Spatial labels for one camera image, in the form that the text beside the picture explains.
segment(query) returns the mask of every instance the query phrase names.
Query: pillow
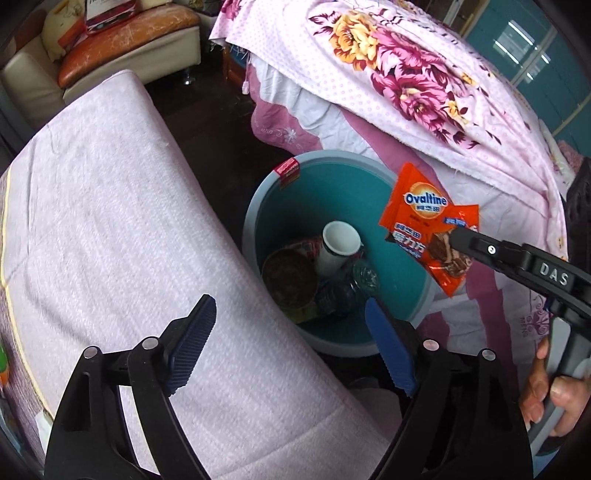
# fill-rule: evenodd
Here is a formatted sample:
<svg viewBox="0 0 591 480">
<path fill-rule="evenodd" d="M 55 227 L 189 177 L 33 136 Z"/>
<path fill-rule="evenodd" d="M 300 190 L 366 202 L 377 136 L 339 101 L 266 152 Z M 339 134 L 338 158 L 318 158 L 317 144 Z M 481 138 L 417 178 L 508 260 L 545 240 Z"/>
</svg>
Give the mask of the pillow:
<svg viewBox="0 0 591 480">
<path fill-rule="evenodd" d="M 173 0 L 138 0 L 138 8 L 141 12 L 149 10 L 150 8 L 159 7 L 160 5 L 166 5 Z"/>
<path fill-rule="evenodd" d="M 41 41 L 51 61 L 66 55 L 86 31 L 85 0 L 63 0 L 45 18 Z"/>
</svg>

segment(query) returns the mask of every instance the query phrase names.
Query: dark floor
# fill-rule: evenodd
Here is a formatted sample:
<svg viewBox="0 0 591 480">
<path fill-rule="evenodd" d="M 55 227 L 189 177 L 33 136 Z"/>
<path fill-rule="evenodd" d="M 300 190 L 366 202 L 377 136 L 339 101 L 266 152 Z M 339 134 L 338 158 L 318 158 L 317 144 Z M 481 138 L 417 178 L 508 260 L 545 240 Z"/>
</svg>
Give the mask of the dark floor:
<svg viewBox="0 0 591 480">
<path fill-rule="evenodd" d="M 183 75 L 178 73 L 146 88 L 213 210 L 240 248 L 252 195 L 267 174 L 291 154 L 253 135 L 254 103 L 225 82 L 219 50 L 204 53 L 192 74 L 196 81 L 190 86 L 184 85 Z M 377 377 L 381 386 L 394 390 L 379 355 L 362 359 L 320 356 L 344 385 L 362 377 Z"/>
</svg>

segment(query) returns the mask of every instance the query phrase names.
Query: screw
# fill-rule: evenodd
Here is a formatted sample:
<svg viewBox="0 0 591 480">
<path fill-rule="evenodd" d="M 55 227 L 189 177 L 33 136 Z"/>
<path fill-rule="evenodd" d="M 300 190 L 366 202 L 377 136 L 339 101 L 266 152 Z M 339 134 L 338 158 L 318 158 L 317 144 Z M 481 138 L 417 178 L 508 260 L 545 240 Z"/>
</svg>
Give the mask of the screw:
<svg viewBox="0 0 591 480">
<path fill-rule="evenodd" d="M 156 337 L 148 337 L 142 342 L 144 350 L 151 350 L 158 346 L 158 339 Z"/>
<path fill-rule="evenodd" d="M 485 360 L 492 362 L 496 358 L 496 353 L 493 352 L 492 350 L 483 350 L 482 356 L 484 357 Z"/>
<path fill-rule="evenodd" d="M 439 350 L 439 344 L 435 340 L 425 340 L 423 342 L 423 346 L 426 350 L 429 350 L 430 352 L 435 352 Z"/>
<path fill-rule="evenodd" d="M 84 350 L 82 355 L 84 355 L 84 358 L 93 358 L 97 353 L 99 353 L 99 349 L 95 346 L 90 346 Z"/>
</svg>

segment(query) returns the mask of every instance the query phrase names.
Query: white cup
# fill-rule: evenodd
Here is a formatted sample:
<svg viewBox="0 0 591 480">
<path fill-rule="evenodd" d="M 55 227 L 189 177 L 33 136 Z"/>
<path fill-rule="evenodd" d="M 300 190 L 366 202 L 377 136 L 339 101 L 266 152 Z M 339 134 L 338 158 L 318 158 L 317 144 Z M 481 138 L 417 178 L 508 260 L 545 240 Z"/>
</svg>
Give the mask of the white cup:
<svg viewBox="0 0 591 480">
<path fill-rule="evenodd" d="M 334 275 L 361 247 L 357 230 L 345 222 L 327 223 L 322 230 L 322 240 L 322 248 L 314 261 L 314 269 L 320 277 Z"/>
</svg>

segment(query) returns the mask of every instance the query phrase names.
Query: sofa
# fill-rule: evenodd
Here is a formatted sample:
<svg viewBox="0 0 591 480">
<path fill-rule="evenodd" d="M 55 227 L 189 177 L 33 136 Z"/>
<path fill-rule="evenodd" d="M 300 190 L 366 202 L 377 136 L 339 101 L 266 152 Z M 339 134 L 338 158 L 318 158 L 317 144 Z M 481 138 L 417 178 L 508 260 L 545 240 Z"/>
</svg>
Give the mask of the sofa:
<svg viewBox="0 0 591 480">
<path fill-rule="evenodd" d="M 24 43 L 0 80 L 15 106 L 40 129 L 66 105 L 121 70 L 132 70 L 146 84 L 201 62 L 199 16 L 190 8 L 168 4 L 91 35 L 61 62 L 52 62 L 41 40 L 40 14 L 23 25 Z"/>
</svg>

